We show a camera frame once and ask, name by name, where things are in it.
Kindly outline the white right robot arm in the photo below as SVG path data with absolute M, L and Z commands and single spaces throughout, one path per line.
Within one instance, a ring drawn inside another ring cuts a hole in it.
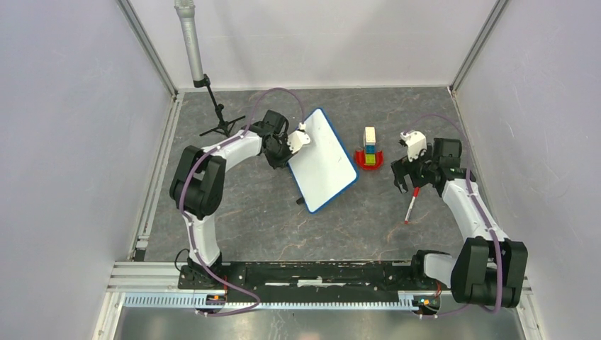
M 427 289 L 439 281 L 457 303 L 485 306 L 491 312 L 518 306 L 528 250 L 494 221 L 476 177 L 461 165 L 461 141 L 436 138 L 429 143 L 421 132 L 409 131 L 400 134 L 400 144 L 407 154 L 391 164 L 395 186 L 402 193 L 427 185 L 435 188 L 464 239 L 458 256 L 418 251 L 412 258 L 410 282 Z

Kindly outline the red white marker pen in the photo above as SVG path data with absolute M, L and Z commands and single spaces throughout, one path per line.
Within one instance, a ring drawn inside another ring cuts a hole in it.
M 411 201 L 410 201 L 410 204 L 408 206 L 408 210 L 407 210 L 407 212 L 405 214 L 405 219 L 404 219 L 404 223 L 406 225 L 408 225 L 410 223 L 410 216 L 411 216 L 412 211 L 414 209 L 415 201 L 416 201 L 417 197 L 419 196 L 419 192 L 420 192 L 420 188 L 419 187 L 414 188 L 414 190 L 412 192 L 412 198 L 411 198 Z

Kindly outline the blue framed whiteboard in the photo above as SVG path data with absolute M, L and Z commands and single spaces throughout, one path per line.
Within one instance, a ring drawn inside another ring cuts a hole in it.
M 325 110 L 316 108 L 303 123 L 311 143 L 288 166 L 306 209 L 315 214 L 355 184 L 359 172 Z

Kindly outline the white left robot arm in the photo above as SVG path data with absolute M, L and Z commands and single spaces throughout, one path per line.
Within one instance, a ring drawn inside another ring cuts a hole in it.
M 223 279 L 214 213 L 223 199 L 226 172 L 262 154 L 273 169 L 287 166 L 294 156 L 288 128 L 287 118 L 268 110 L 247 130 L 208 147 L 188 146 L 182 152 L 169 195 L 183 213 L 189 234 L 187 266 L 182 271 L 187 276 L 195 274 L 204 288 L 215 288 Z

